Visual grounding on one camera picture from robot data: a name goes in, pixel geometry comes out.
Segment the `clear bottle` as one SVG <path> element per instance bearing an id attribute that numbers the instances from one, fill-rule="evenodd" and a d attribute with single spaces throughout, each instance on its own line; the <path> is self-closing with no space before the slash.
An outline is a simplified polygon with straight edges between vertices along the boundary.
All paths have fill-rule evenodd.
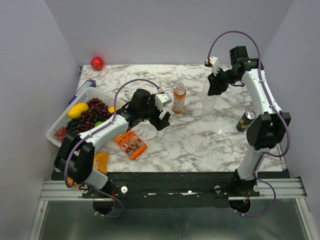
<path id="1" fill-rule="evenodd" d="M 202 108 L 201 108 L 201 117 L 205 121 L 209 121 L 214 114 L 215 111 L 215 104 L 217 100 L 216 95 L 208 95 L 208 91 L 210 88 L 210 83 L 206 79 L 204 81 L 203 87 L 202 87 L 202 92 L 201 92 L 201 103 L 202 103 Z"/>

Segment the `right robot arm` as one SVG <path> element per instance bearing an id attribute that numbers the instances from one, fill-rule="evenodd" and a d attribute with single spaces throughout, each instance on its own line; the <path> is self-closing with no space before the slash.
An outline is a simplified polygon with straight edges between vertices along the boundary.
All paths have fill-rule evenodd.
<path id="1" fill-rule="evenodd" d="M 208 96 L 224 93 L 237 82 L 247 88 L 253 102 L 256 119 L 249 124 L 246 139 L 249 144 L 245 157 L 235 170 L 228 190 L 234 196 L 253 191 L 258 170 L 266 155 L 287 133 L 291 115 L 283 112 L 269 92 L 263 65 L 259 58 L 249 58 L 245 46 L 230 50 L 231 69 L 222 70 L 216 57 L 208 57 L 205 66 L 212 69 L 208 76 Z"/>

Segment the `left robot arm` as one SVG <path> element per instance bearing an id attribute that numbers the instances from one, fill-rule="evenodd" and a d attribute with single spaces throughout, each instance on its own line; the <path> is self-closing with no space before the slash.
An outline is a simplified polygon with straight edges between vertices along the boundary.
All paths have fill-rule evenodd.
<path id="1" fill-rule="evenodd" d="M 111 191 L 110 178 L 93 167 L 94 155 L 106 143 L 126 133 L 141 122 L 149 121 L 158 131 L 170 125 L 171 114 L 161 116 L 164 107 L 172 102 L 168 93 L 159 89 L 151 94 L 145 89 L 137 89 L 131 101 L 124 104 L 99 126 L 81 134 L 68 133 L 64 138 L 54 167 L 77 184 L 87 184 L 101 198 L 107 197 Z"/>

